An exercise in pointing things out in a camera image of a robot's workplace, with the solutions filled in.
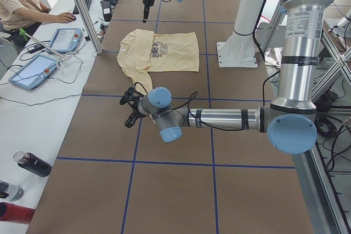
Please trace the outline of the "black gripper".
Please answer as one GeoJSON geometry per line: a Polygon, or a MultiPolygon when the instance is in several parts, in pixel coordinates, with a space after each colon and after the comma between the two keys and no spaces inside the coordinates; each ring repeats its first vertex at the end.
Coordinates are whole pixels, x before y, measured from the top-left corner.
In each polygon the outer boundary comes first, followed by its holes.
{"type": "Polygon", "coordinates": [[[146,23],[149,18],[150,7],[155,3],[155,0],[143,0],[144,11],[143,11],[143,23],[146,23]]]}
{"type": "Polygon", "coordinates": [[[133,106],[132,107],[132,113],[129,115],[128,119],[124,122],[124,125],[127,128],[131,128],[135,125],[136,121],[139,118],[144,118],[145,115],[142,114],[139,110],[137,106],[133,106]]]}

